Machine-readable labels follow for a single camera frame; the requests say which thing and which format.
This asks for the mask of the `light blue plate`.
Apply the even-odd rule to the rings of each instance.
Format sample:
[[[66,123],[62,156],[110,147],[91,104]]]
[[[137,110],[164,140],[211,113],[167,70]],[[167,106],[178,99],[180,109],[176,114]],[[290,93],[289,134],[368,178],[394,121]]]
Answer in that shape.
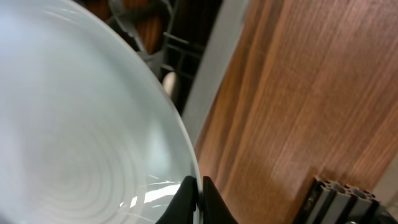
[[[1,222],[157,223],[201,190],[163,86],[73,1],[1,2]]]

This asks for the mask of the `grey dishwasher rack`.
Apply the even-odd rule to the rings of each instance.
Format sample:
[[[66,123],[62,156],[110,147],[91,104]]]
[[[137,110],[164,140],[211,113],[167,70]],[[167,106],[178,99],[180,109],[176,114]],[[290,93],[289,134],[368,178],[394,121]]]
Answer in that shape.
[[[163,83],[192,144],[198,142],[236,45],[248,1],[80,1]]]

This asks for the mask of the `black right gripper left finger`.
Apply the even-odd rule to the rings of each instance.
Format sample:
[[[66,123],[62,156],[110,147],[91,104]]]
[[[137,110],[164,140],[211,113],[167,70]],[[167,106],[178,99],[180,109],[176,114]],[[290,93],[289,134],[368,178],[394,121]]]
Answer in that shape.
[[[156,224],[193,224],[198,197],[196,178],[186,176]]]

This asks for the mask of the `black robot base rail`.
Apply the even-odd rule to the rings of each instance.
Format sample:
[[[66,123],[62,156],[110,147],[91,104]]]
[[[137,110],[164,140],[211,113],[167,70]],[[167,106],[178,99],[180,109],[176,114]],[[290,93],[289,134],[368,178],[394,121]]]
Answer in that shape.
[[[314,177],[293,224],[397,224],[374,194]]]

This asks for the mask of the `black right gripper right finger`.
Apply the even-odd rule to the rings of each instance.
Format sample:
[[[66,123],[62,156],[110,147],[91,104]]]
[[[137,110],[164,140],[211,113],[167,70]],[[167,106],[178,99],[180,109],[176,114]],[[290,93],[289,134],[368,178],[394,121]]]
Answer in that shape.
[[[208,176],[203,177],[203,223],[238,224]]]

